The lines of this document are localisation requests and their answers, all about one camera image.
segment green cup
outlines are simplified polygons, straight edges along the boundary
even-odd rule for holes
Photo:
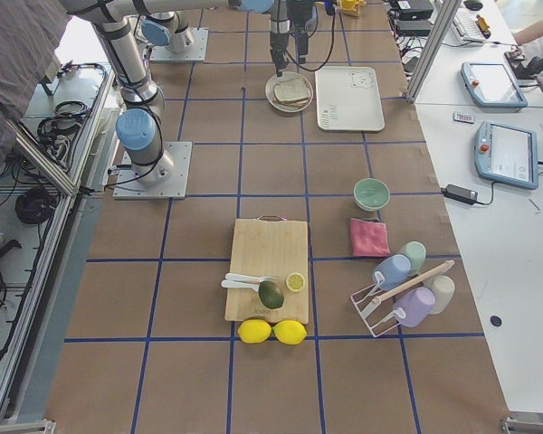
[[[426,247],[421,242],[410,241],[402,246],[398,253],[405,255],[408,260],[410,260],[410,271],[408,271],[408,276],[418,274],[426,259]]]

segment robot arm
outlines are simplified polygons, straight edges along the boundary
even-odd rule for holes
[[[306,62],[310,26],[318,17],[315,14],[315,0],[275,0],[270,9],[270,53],[276,74],[288,66],[288,43],[290,33],[296,41],[298,63]]]
[[[117,134],[127,150],[140,186],[152,192],[175,172],[176,161],[165,148],[160,119],[165,106],[161,89],[141,59],[128,15],[164,14],[187,9],[231,6],[263,13],[273,0],[59,0],[69,14],[92,23],[107,54],[127,110],[117,121]],[[160,197],[168,197],[161,191]]]

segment toast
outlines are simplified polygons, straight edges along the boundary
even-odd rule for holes
[[[283,105],[300,105],[310,100],[310,90],[300,77],[281,81],[273,88],[273,97]]]

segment wooden cutting board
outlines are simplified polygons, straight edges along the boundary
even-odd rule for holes
[[[279,309],[269,309],[252,289],[228,288],[225,303],[227,321],[261,318],[270,323],[283,319],[308,323],[310,280],[307,222],[235,220],[229,271],[249,276],[278,277],[284,302]],[[304,289],[297,293],[287,289],[285,283],[292,272],[298,272],[306,278]]]

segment tablet screen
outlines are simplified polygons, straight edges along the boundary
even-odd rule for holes
[[[519,181],[531,181],[531,135],[492,127],[491,172]]]
[[[471,64],[471,72],[479,81],[475,91],[480,91],[485,102],[519,102],[521,96],[515,89],[504,65]]]

